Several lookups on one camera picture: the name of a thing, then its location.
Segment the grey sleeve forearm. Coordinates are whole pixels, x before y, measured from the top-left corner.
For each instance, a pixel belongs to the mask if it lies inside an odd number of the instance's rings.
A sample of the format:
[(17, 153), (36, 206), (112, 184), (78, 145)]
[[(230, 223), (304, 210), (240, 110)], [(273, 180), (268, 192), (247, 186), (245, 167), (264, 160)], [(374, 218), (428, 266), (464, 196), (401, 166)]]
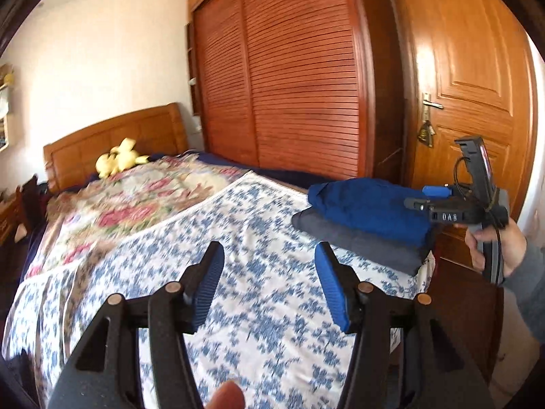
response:
[(544, 248), (528, 243), (524, 258), (504, 280), (503, 286), (514, 294), (532, 335), (544, 344)]

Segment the person's right hand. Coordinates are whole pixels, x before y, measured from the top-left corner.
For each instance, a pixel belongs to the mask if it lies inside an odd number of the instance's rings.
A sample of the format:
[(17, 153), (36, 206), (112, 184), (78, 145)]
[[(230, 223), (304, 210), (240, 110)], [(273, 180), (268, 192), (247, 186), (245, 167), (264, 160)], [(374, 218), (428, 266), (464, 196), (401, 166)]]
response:
[(483, 272), (485, 268), (484, 254), (479, 250), (479, 243), (489, 243), (501, 240), (503, 276), (509, 277), (521, 264), (526, 254), (528, 242), (513, 219), (499, 233), (493, 226), (471, 232), (467, 229), (465, 243), (469, 249), (472, 266), (476, 271)]

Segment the person's left hand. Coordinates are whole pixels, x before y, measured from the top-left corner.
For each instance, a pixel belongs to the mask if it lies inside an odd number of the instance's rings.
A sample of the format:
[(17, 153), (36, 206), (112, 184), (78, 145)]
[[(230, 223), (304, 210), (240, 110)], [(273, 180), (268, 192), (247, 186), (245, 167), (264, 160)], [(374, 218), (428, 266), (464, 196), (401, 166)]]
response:
[(245, 407), (244, 393), (232, 380), (223, 382), (205, 406), (206, 409), (244, 409)]

